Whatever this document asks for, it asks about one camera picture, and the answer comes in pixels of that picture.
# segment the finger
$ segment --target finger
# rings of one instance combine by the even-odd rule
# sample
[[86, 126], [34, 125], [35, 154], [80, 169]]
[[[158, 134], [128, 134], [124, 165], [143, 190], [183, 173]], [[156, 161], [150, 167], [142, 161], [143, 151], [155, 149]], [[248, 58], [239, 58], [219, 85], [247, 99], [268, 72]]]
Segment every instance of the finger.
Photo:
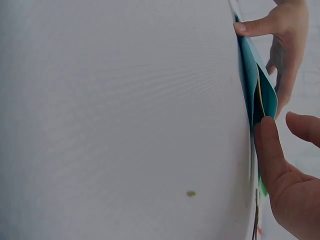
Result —
[[288, 112], [285, 120], [294, 135], [320, 148], [320, 118]]
[[234, 24], [235, 32], [241, 36], [257, 37], [275, 33], [275, 21], [270, 16]]
[[258, 134], [260, 134], [260, 145], [257, 146], [260, 154], [258, 165], [262, 182], [270, 193], [278, 187], [277, 180], [289, 172], [288, 165], [282, 151], [276, 123], [271, 117], [262, 119]]
[[289, 172], [295, 173], [303, 182], [312, 181], [312, 180], [317, 179], [314, 176], [310, 176], [310, 175], [303, 173], [302, 171], [300, 171], [298, 168], [291, 165], [290, 163], [288, 163], [288, 169], [289, 169]]
[[295, 70], [286, 70], [282, 75], [278, 74], [277, 85], [275, 87], [278, 98], [277, 116], [281, 110], [286, 106], [291, 98], [292, 90], [296, 80]]
[[268, 61], [265, 68], [266, 68], [269, 75], [273, 74], [276, 70], [276, 67], [273, 65], [271, 60]]

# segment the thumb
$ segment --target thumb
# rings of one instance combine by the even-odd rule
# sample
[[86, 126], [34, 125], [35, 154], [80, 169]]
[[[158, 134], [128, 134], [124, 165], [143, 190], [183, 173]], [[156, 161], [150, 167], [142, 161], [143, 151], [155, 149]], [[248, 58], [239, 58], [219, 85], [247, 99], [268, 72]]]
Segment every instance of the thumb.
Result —
[[246, 22], [235, 22], [235, 32], [240, 36], [257, 37], [274, 34], [274, 20], [270, 16]]
[[289, 112], [286, 115], [286, 124], [298, 138], [320, 148], [320, 118]]

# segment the yellow spot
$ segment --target yellow spot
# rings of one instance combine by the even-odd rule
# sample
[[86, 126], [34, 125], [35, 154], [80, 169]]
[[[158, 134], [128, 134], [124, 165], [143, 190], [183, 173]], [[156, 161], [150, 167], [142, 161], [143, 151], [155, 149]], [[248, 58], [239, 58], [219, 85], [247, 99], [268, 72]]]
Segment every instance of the yellow spot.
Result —
[[187, 195], [189, 198], [192, 198], [192, 197], [194, 197], [194, 196], [197, 195], [197, 194], [196, 194], [195, 191], [187, 191], [187, 192], [186, 192], [186, 195]]

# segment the curved white panel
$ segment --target curved white panel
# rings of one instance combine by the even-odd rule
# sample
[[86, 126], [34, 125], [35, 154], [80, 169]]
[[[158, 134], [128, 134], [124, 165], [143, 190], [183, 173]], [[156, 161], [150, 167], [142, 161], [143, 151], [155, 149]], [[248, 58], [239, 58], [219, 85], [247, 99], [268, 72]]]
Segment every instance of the curved white panel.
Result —
[[250, 139], [228, 2], [0, 5], [1, 239], [245, 239]]

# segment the fingernail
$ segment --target fingernail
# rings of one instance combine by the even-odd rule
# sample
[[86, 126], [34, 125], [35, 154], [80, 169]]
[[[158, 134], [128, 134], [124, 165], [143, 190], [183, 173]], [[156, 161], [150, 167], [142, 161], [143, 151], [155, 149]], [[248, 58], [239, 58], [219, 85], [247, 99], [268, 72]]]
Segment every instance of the fingernail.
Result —
[[234, 26], [234, 29], [236, 30], [236, 31], [239, 31], [239, 32], [245, 32], [246, 31], [246, 25], [244, 25], [243, 23], [240, 23], [240, 22], [235, 22], [234, 24], [233, 24], [233, 26]]
[[296, 113], [294, 113], [294, 112], [292, 112], [292, 111], [288, 111], [287, 114], [289, 114], [289, 115], [297, 115]]

